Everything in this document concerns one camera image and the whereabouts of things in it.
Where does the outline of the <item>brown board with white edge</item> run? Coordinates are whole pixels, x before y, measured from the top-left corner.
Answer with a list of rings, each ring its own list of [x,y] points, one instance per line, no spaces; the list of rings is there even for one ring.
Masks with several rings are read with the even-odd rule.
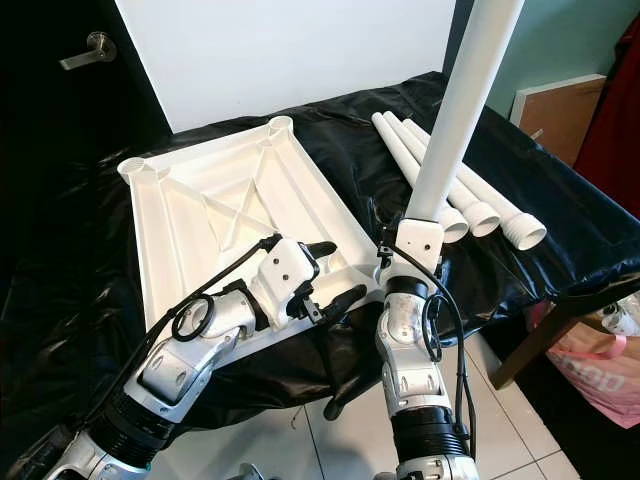
[[[589,74],[518,90],[509,119],[544,150],[572,166],[605,82],[607,77],[602,74]]]

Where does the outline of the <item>white plastic table top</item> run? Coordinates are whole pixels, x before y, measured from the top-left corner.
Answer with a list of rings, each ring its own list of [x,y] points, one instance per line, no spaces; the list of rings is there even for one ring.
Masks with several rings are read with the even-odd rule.
[[[143,320],[170,307],[273,233],[305,243],[330,241],[319,262],[314,300],[365,285],[348,323],[378,319],[375,247],[302,143],[289,116],[197,145],[118,165],[127,183],[140,265]]]

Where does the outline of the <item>black plastic table cover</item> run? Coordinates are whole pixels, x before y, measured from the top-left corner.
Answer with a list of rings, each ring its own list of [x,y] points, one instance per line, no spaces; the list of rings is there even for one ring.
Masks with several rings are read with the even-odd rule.
[[[303,147],[366,232],[378,234],[410,198],[371,127],[375,111],[434,123],[445,90],[429,72],[285,110]],[[120,150],[58,166],[42,197],[32,239],[6,284],[1,316],[13,342],[3,356],[1,468],[22,463],[47,431],[91,410],[145,338],[145,307]],[[492,234],[445,247],[443,276],[468,332],[497,330],[500,351],[515,342],[526,308],[545,300],[605,300],[640,287],[640,219],[549,155],[503,116],[486,109],[465,161],[522,210],[547,225],[539,246],[517,251]],[[364,412],[357,398],[379,393],[372,328],[379,306],[256,353],[212,379],[183,426],[229,428],[266,410],[323,402],[330,420]]]

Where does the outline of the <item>pink plastic bag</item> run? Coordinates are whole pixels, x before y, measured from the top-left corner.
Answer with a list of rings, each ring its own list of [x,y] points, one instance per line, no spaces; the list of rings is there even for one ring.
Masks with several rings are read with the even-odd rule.
[[[640,335],[572,326],[547,351],[572,387],[623,429],[640,425]]]

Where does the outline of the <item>brown wooden table leg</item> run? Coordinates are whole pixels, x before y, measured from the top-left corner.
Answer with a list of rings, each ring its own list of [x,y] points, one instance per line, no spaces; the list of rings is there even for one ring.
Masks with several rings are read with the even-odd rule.
[[[497,390],[509,387],[521,370],[536,357],[544,355],[564,334],[570,332],[573,325],[579,324],[579,317],[602,310],[637,291],[640,291],[640,276],[630,282],[609,285],[599,293],[570,294],[556,298],[541,323],[521,340],[511,355],[504,358],[498,369],[489,376],[490,383]]]

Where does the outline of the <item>dark red cloth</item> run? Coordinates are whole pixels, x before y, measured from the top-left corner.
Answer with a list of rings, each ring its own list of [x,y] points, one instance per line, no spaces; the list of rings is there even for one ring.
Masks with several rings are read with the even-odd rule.
[[[577,170],[640,218],[640,35],[631,38],[611,78]]]

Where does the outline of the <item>black door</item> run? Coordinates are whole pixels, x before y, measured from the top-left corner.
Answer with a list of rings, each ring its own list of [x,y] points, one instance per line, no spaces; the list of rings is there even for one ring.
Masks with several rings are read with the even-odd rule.
[[[90,33],[118,46],[110,63],[74,70]],[[170,134],[118,0],[1,0],[1,288],[17,289],[20,262],[51,250],[70,223],[54,204],[68,168]]]

